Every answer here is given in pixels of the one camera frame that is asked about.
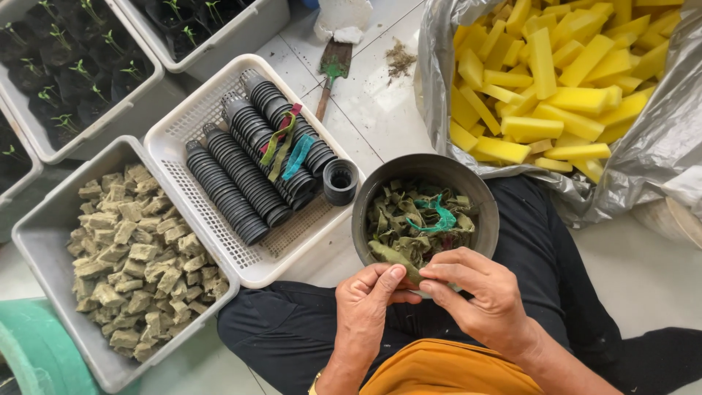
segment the plastic bag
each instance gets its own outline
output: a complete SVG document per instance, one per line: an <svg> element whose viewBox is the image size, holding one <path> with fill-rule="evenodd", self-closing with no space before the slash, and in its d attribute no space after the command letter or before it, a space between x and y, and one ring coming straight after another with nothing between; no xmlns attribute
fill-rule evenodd
<svg viewBox="0 0 702 395"><path fill-rule="evenodd" d="M417 107L434 149L476 171L483 179L525 173L548 187L565 223L575 229L611 219L634 205L661 199L661 186L690 166L702 164L702 0L688 0L670 37L666 74L629 132L611 145L612 156L595 187L530 164L491 167L451 144L450 88L453 34L499 0L427 0L419 33L415 73Z"/></svg>

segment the person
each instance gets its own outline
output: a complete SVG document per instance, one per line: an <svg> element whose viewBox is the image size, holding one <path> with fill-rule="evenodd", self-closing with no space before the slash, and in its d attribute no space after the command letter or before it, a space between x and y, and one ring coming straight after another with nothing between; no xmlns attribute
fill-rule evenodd
<svg viewBox="0 0 702 395"><path fill-rule="evenodd" d="M441 252L418 287L402 265L374 264L336 289L242 289L219 313L221 340L283 395L659 395L702 377L702 332L622 340L547 195L524 176L486 183L493 259Z"/></svg>

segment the black pants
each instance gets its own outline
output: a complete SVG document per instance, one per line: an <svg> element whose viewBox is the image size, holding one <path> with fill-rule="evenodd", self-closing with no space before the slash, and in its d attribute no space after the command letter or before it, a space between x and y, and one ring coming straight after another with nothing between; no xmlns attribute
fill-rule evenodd
<svg viewBox="0 0 702 395"><path fill-rule="evenodd" d="M590 283L580 254L546 194L523 176L487 181L500 211L493 260L517 276L526 314L586 365L617 358L621 336ZM307 393L329 360L336 334L333 288L278 281L242 289L222 309L218 332L227 347L284 395ZM417 339L481 346L431 299L388 307L383 361Z"/></svg>

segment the plant seedling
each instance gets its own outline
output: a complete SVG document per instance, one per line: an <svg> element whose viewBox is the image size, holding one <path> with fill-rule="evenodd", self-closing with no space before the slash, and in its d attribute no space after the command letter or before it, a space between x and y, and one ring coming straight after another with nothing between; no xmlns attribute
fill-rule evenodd
<svg viewBox="0 0 702 395"><path fill-rule="evenodd" d="M34 63L32 63L32 60L34 60L34 58L22 58L20 60L22 62L25 62L26 63L25 67L28 68L29 71L33 72L34 75L36 75L37 77L41 77L42 75L44 75L41 72L41 70L37 66L35 66Z"/></svg>
<svg viewBox="0 0 702 395"><path fill-rule="evenodd" d="M136 66L134 65L134 60L129 62L129 64L131 65L129 69L122 69L120 71L129 73L132 76L132 78L136 79L139 82L143 81L143 74L141 74L141 71L139 71L139 69L136 68Z"/></svg>
<svg viewBox="0 0 702 395"><path fill-rule="evenodd" d="M63 48L66 48L67 50L71 50L71 44L68 44L68 41L66 41L66 38L63 37L63 34L66 33L66 31L61 31L61 29L58 28L58 26L54 25L53 23L51 24L51 29L53 29L53 32L50 32L52 36L56 37L58 42L61 43Z"/></svg>
<svg viewBox="0 0 702 395"><path fill-rule="evenodd" d="M178 5L176 4L177 2L178 2L178 0L164 1L164 3L168 4L169 6L171 6L171 9L172 9L173 12L175 13L175 16L178 17L178 20L183 20L183 19L180 17L180 13L178 12L178 10L180 9L180 7L178 7Z"/></svg>
<svg viewBox="0 0 702 395"><path fill-rule="evenodd" d="M219 20L220 20L220 25L223 26L223 25L224 25L224 21L222 20L222 16L219 14L219 11L217 11L217 7L215 6L215 4L217 4L217 3L219 3L219 2L220 2L220 0L212 1L212 2L210 2L210 1L205 1L205 5L207 6L207 9L210 10L210 16L212 17L212 20L214 20L215 23L217 23L217 19L219 19ZM217 18L215 18L215 15L212 13L212 10L215 11L214 14L217 14Z"/></svg>
<svg viewBox="0 0 702 395"><path fill-rule="evenodd" d="M16 42L17 44L21 46L27 46L27 42L20 37L19 34L12 28L12 22L7 22L7 25L5 25L5 28L2 29L5 33L9 34L10 37L12 37L12 40Z"/></svg>
<svg viewBox="0 0 702 395"><path fill-rule="evenodd" d="M15 160L19 160L20 162L29 162L29 159L26 158L24 155L20 154L15 150L15 146L10 144L10 149L7 151L3 151L2 155L7 155Z"/></svg>
<svg viewBox="0 0 702 395"><path fill-rule="evenodd" d="M192 42L192 45L193 45L193 46L197 46L197 44L195 43L195 39L192 38L192 37L195 35L195 33L192 32L192 29L190 29L190 26L184 27L184 28L183 28L183 33L185 33L185 35L187 36L187 38L190 39L190 42Z"/></svg>
<svg viewBox="0 0 702 395"><path fill-rule="evenodd" d="M107 23L106 21L100 19L95 10L93 10L93 2L91 0L81 0L81 7L90 15L90 17L100 26Z"/></svg>
<svg viewBox="0 0 702 395"><path fill-rule="evenodd" d="M54 117L51 119L54 119L56 121L59 121L59 124L56 124L54 126L63 128L64 130L68 131L71 134L80 134L81 132L78 130L78 127L76 124L71 121L71 117L73 114L63 114L59 115L58 117Z"/></svg>
<svg viewBox="0 0 702 395"><path fill-rule="evenodd" d="M112 38L112 30L107 32L107 34L102 35L105 38L105 42L108 43L112 49L114 49L115 52L117 52L117 55L124 55L126 52L125 50L122 49L119 45L117 45L117 42Z"/></svg>
<svg viewBox="0 0 702 395"><path fill-rule="evenodd" d="M95 84L93 84L93 92L97 93L98 96L102 99L102 101L104 101L107 104L110 104L110 102L107 101L107 99L102 95L102 93L100 93L100 89L98 89L98 86Z"/></svg>
<svg viewBox="0 0 702 395"><path fill-rule="evenodd" d="M54 99L53 97L51 97L51 94L50 94L49 92L53 93L54 96L57 97L57 99ZM41 92L39 92L37 95L39 96L39 98L40 98L41 100L46 101L46 102L49 103L52 107L58 108L58 100L60 100L60 98L59 98L59 95L57 95L56 92L54 92L54 90L53 90L53 85L51 85L51 86L45 86L45 87L44 87L44 90L41 91Z"/></svg>
<svg viewBox="0 0 702 395"><path fill-rule="evenodd" d="M81 75L82 75L83 77L85 77L88 81L93 81L93 79L94 79L93 76L90 75L90 73L88 72L88 70L86 70L86 69L83 67L83 59L78 60L78 61L76 62L76 67L69 67L69 69L70 69L70 70L75 70L75 71L81 73Z"/></svg>
<svg viewBox="0 0 702 395"><path fill-rule="evenodd" d="M48 0L40 1L39 4L41 4L41 6L44 7L44 9L46 10L46 12L47 12L49 15L51 15L51 17L52 17L55 21L58 22L58 16L56 16L56 14L54 14L53 11L51 10L51 6L52 6L53 4L49 3Z"/></svg>

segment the gray plastic tray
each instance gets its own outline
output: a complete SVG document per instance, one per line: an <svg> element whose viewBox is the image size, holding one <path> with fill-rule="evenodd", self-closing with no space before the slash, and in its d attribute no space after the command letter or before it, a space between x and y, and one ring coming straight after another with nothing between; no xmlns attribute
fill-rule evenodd
<svg viewBox="0 0 702 395"><path fill-rule="evenodd" d="M126 164L135 162L142 162L154 175L160 171L144 154L144 148L136 138L119 137L51 191L44 201L15 225L12 233L13 241L27 260L83 359L102 389L110 394L119 392L150 367L161 362L188 337L202 329L205 321L239 292L237 272L232 266L221 265L230 280L229 291L143 364L115 353L103 337L100 327L85 314L75 311L77 302L71 292L74 257L68 253L65 245L71 231L80 225L78 216L81 214L79 207L82 199L78 196L78 189L90 180L123 171ZM173 204L182 212L176 201Z"/></svg>

